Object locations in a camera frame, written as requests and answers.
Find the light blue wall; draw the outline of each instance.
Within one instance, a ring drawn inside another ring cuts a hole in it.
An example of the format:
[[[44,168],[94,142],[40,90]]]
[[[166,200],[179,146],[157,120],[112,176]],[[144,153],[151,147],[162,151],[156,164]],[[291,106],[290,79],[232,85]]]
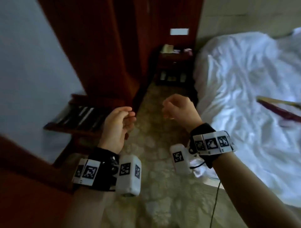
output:
[[[83,88],[35,0],[0,0],[0,134],[53,163],[69,134],[44,131]]]

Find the nightstand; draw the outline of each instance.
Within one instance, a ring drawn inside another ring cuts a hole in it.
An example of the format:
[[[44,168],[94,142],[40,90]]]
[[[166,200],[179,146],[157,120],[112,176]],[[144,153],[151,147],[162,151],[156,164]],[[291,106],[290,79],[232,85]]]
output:
[[[156,67],[156,84],[187,87],[193,83],[194,57],[188,52],[160,53]]]

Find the hand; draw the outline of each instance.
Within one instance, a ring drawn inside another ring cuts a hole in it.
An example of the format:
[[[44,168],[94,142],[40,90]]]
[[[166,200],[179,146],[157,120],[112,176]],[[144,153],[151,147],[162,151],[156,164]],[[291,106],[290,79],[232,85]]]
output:
[[[116,154],[120,153],[125,134],[133,129],[135,121],[135,112],[132,112],[131,107],[114,109],[104,121],[104,130],[98,147]]]
[[[200,115],[188,97],[171,95],[163,101],[163,117],[175,119],[189,133],[203,124]]]

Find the cable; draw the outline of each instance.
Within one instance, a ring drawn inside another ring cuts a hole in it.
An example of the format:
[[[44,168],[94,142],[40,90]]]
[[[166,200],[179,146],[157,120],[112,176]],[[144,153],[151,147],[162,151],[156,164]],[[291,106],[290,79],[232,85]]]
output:
[[[202,164],[200,164],[200,165],[198,165],[198,166],[193,166],[193,167],[189,167],[190,169],[195,169],[195,168],[198,168],[198,167],[200,167],[200,166],[202,166],[202,165],[204,165],[205,164],[205,162],[203,162]]]
[[[219,186],[217,187],[217,192],[216,192],[216,197],[215,197],[215,203],[214,203],[213,212],[212,212],[212,216],[211,216],[210,228],[212,226],[213,215],[214,215],[214,211],[215,211],[215,207],[216,207],[216,203],[217,203],[217,196],[219,195],[219,187],[220,187],[220,185],[221,185],[221,182],[219,182]]]

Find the white bed sheet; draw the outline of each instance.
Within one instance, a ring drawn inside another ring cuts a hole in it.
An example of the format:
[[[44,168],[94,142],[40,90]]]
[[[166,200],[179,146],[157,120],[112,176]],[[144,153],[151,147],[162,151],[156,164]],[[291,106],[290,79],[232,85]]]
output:
[[[194,79],[203,121],[226,130],[241,161],[284,203],[301,207],[301,124],[281,127],[282,118],[256,102],[258,95],[301,102],[300,29],[277,40],[260,32],[213,38],[197,56]]]

